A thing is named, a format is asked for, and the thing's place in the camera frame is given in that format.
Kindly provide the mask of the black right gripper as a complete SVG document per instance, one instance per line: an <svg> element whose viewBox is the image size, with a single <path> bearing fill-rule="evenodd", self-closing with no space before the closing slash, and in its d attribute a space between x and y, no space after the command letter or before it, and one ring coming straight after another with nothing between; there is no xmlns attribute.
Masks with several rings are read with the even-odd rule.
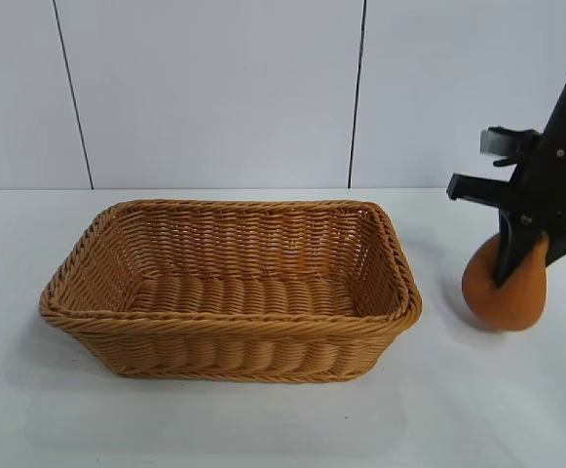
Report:
<svg viewBox="0 0 566 468"><path fill-rule="evenodd" d="M499 212L499 247L493 280L500 287L540 240L548 235L546 267L566 255L566 134L533 130L484 130L480 151L496 167L512 167L508 180L454 174L447 186L462 199Z"/></svg>

